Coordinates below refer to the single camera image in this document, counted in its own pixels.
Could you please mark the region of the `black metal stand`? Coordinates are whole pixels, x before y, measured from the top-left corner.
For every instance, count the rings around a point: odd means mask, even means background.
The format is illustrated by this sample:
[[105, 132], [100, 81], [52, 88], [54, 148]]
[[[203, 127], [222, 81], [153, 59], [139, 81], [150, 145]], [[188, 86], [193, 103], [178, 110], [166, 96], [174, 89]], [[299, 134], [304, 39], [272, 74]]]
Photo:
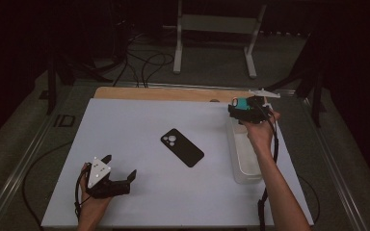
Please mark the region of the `black metal stand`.
[[75, 81], [75, 77], [72, 75], [72, 69], [76, 69], [97, 82], [111, 83], [110, 79], [101, 76], [100, 73], [112, 70], [116, 66], [116, 64], [108, 64], [102, 67], [92, 68], [67, 55], [49, 58], [47, 61], [47, 90], [44, 90], [40, 95], [42, 99], [47, 100], [46, 114], [48, 116], [51, 115], [57, 104], [57, 78], [60, 78], [65, 85], [72, 85]]
[[311, 118], [317, 127], [320, 127], [321, 95], [323, 85], [322, 68], [325, 64], [326, 38], [318, 35], [316, 32], [311, 33], [305, 42], [305, 45], [294, 62], [290, 73], [282, 80], [265, 87], [267, 91], [279, 90], [296, 80], [300, 80], [295, 90], [299, 98], [307, 98], [312, 92]]

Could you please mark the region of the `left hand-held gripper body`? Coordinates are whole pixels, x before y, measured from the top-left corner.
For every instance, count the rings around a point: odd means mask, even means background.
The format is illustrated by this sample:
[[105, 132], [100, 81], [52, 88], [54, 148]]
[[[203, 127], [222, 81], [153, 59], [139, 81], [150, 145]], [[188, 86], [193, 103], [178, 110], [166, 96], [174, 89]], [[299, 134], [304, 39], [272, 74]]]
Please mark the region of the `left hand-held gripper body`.
[[112, 181], [109, 179], [111, 167], [97, 157], [88, 164], [86, 193], [93, 198], [108, 198], [130, 193], [130, 184], [126, 179]]

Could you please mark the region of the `metal floor rail frame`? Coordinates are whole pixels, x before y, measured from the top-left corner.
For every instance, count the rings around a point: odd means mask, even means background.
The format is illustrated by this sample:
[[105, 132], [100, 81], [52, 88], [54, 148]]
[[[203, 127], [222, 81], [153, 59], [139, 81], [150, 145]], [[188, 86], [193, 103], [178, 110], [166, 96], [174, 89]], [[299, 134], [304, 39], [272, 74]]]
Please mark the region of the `metal floor rail frame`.
[[[77, 133], [83, 113], [100, 86], [65, 88], [51, 115], [29, 95], [0, 130], [0, 230], [34, 230]], [[243, 90], [154, 85], [151, 88]], [[370, 231], [336, 153], [350, 135], [337, 125], [329, 135], [317, 127], [307, 99], [282, 90], [276, 106], [281, 131], [315, 220], [315, 231]]]

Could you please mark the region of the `wooden table board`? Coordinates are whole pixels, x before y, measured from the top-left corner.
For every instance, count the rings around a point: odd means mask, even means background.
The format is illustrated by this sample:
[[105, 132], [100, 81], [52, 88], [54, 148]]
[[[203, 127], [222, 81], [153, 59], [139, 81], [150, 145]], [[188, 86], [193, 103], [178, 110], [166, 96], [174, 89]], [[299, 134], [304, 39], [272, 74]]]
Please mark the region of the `wooden table board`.
[[169, 88], [100, 87], [95, 99], [165, 100], [192, 102], [230, 102], [234, 97], [250, 97], [247, 90], [199, 90]]

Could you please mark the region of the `white metal stand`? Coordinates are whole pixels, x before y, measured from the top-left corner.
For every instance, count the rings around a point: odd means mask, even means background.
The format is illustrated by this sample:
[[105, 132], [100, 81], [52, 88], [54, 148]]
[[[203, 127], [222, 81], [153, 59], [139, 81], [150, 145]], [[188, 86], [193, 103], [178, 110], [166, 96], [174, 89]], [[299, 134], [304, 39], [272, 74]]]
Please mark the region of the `white metal stand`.
[[252, 51], [267, 9], [266, 5], [260, 6], [256, 18], [188, 14], [183, 12], [182, 6], [183, 0], [177, 0], [176, 47], [172, 69], [175, 74], [181, 72], [183, 53], [182, 33], [184, 31], [200, 31], [251, 35], [250, 44], [244, 48], [244, 57], [249, 77], [252, 79], [257, 77]]

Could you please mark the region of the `person's right hand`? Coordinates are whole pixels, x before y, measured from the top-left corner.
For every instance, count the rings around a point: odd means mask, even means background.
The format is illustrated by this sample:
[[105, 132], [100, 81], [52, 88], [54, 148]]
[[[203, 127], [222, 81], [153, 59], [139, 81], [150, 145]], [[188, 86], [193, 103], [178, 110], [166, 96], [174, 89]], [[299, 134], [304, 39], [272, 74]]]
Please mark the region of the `person's right hand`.
[[243, 121], [242, 124], [248, 131], [248, 138], [253, 150], [257, 155], [269, 155], [271, 153], [271, 143], [274, 135], [273, 125], [280, 118], [280, 113], [272, 111], [270, 121], [253, 124]]

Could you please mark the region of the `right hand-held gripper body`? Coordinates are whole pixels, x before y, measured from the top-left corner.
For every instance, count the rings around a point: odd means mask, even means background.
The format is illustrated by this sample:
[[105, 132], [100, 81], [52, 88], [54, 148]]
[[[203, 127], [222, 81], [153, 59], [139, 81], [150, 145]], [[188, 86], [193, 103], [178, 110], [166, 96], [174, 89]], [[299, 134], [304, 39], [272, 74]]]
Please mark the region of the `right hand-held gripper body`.
[[243, 109], [248, 112], [248, 121], [260, 123], [268, 120], [274, 114], [271, 112], [269, 98], [280, 98], [278, 93], [273, 93], [264, 89], [250, 90], [251, 96], [245, 99]]

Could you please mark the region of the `black phone case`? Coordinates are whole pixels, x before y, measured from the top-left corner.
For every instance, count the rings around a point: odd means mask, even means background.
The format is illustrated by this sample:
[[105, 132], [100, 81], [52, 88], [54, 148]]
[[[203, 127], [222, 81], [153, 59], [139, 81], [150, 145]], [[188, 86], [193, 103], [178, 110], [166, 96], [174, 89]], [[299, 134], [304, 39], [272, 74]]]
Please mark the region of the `black phone case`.
[[177, 129], [172, 128], [160, 141], [187, 167], [194, 167], [204, 153]]

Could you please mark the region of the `white plastic bin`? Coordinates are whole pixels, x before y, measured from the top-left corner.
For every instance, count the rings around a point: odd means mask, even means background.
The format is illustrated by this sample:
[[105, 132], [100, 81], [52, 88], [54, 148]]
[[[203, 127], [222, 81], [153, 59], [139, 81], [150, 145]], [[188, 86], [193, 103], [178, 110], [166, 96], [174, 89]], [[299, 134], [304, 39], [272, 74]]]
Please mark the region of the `white plastic bin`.
[[226, 131], [235, 181], [238, 184], [258, 183], [262, 180], [262, 174], [247, 128], [237, 119], [229, 117]]

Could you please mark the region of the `person's left hand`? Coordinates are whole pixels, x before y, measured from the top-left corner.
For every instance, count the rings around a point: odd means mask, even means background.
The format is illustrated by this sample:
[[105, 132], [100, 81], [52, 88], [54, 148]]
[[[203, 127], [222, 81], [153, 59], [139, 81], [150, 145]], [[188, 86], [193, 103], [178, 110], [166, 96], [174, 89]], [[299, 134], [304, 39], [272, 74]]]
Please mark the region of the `person's left hand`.
[[88, 165], [84, 164], [82, 167], [82, 177], [79, 180], [80, 189], [81, 189], [81, 205], [80, 205], [80, 221], [96, 221], [99, 222], [102, 220], [112, 197], [108, 198], [93, 198], [86, 193], [86, 184], [87, 184], [87, 170]]

